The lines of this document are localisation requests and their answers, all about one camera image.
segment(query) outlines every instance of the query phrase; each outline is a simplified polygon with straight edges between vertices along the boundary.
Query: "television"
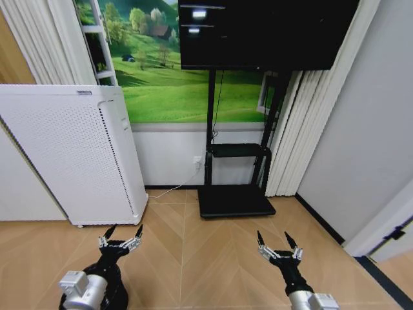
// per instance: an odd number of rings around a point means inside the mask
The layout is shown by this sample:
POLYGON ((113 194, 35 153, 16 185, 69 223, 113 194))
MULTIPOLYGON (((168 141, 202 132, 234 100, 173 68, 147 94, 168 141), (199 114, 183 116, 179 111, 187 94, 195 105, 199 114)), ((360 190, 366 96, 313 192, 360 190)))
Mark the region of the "television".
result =
POLYGON ((328 70, 358 0, 179 0, 182 69, 328 70))

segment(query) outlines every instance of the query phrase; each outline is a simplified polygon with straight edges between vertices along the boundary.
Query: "vertical blind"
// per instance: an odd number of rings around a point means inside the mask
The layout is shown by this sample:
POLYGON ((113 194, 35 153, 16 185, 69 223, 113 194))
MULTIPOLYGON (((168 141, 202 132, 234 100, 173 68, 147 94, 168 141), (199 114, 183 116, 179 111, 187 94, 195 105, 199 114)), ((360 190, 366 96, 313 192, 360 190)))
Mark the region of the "vertical blind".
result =
POLYGON ((38 84, 96 85, 72 0, 0 0, 38 84))

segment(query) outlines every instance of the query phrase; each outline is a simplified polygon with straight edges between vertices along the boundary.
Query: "black tv stand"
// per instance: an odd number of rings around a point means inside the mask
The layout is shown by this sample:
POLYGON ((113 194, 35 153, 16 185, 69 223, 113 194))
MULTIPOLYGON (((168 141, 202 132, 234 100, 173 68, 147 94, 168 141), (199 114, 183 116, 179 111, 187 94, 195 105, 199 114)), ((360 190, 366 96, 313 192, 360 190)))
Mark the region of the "black tv stand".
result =
POLYGON ((273 215, 276 210, 265 197, 270 172, 271 150, 267 147, 278 105, 284 98, 291 72, 278 73, 279 84, 272 98, 268 118, 264 124, 261 144, 212 144, 212 122, 214 117, 214 96, 216 69, 209 70, 208 116, 206 121, 205 182, 198 189, 199 211, 203 218, 273 215), (222 157, 256 157, 254 173, 250 184, 212 185, 212 159, 222 157), (259 173, 265 158, 261 188, 259 173))

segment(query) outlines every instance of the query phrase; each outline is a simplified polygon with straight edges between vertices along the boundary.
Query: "robotic arm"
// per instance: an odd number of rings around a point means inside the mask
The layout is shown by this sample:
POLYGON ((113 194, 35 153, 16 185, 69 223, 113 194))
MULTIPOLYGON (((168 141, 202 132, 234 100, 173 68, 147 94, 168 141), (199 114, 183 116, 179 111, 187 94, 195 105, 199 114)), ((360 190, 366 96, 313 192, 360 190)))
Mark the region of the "robotic arm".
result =
POLYGON ((264 243, 263 237, 258 233, 258 251, 272 265, 281 271, 286 283, 285 293, 290 298, 292 310, 335 310, 340 309, 337 302, 330 294, 314 293, 311 286, 299 273, 298 265, 301 263, 303 249, 299 248, 287 232, 288 244, 292 251, 272 250, 264 243))
POLYGON ((102 256, 83 271, 68 271, 60 280, 63 291, 59 309, 126 310, 128 293, 123 286, 116 262, 139 247, 143 225, 129 240, 108 240, 116 225, 99 237, 102 256))

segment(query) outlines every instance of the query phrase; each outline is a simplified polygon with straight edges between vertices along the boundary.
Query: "landscape mural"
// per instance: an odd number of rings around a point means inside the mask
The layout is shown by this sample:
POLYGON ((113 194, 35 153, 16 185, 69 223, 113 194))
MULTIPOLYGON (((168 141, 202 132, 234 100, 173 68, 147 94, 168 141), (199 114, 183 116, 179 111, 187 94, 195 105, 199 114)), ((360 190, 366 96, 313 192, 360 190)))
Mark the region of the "landscape mural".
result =
MULTIPOLYGON (((208 72, 181 70, 177 2, 99 0, 99 6, 105 14, 110 53, 130 121, 206 121, 208 72)), ((77 8, 84 25, 93 23, 88 0, 77 0, 77 8)), ((263 121, 263 114, 256 112, 262 77, 259 72, 225 71, 217 121, 263 121)), ((220 81, 218 71, 216 101, 220 81)))

